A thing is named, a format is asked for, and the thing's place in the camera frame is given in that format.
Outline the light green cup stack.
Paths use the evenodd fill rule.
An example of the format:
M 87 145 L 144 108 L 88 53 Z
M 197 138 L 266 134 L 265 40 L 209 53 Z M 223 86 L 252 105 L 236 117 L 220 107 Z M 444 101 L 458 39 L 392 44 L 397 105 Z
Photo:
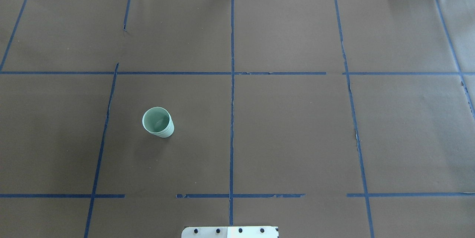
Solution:
M 157 137 L 168 138 L 174 133 L 174 123 L 168 111 L 162 107 L 147 110 L 142 117 L 144 129 Z

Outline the brown paper table cover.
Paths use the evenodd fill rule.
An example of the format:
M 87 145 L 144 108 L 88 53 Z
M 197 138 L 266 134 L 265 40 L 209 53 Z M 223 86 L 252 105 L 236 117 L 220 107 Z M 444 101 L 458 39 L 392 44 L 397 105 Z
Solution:
M 229 226 L 230 0 L 1 0 L 2 238 Z M 235 0 L 233 226 L 473 238 L 474 0 Z M 148 133 L 162 107 L 174 133 Z

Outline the vertical blue tape strip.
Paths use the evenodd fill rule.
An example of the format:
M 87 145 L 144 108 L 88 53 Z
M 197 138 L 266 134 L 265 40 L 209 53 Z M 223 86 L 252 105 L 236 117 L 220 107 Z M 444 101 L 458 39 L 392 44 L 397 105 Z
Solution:
M 235 99 L 235 0 L 230 0 L 230 76 L 231 76 L 231 97 L 230 97 L 230 159 L 229 159 L 229 226 L 234 225 L 233 221 L 233 199 L 234 199 L 234 99 Z

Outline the white metal mounting plate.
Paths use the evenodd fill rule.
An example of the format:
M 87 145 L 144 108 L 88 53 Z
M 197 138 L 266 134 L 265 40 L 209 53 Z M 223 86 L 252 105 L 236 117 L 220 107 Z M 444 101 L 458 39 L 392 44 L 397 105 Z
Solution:
M 278 227 L 273 226 L 221 226 L 186 227 L 182 238 L 278 238 Z

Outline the horizontal blue tape strip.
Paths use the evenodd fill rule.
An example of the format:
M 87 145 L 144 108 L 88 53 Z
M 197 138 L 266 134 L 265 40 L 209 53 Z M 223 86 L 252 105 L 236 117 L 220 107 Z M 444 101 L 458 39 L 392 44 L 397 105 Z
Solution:
M 7 75 L 112 75 L 114 72 L 100 71 L 2 71 Z M 231 75 L 232 72 L 117 72 L 119 75 Z M 326 75 L 327 72 L 235 72 L 234 75 Z M 350 72 L 349 75 L 363 76 L 473 76 L 474 72 Z

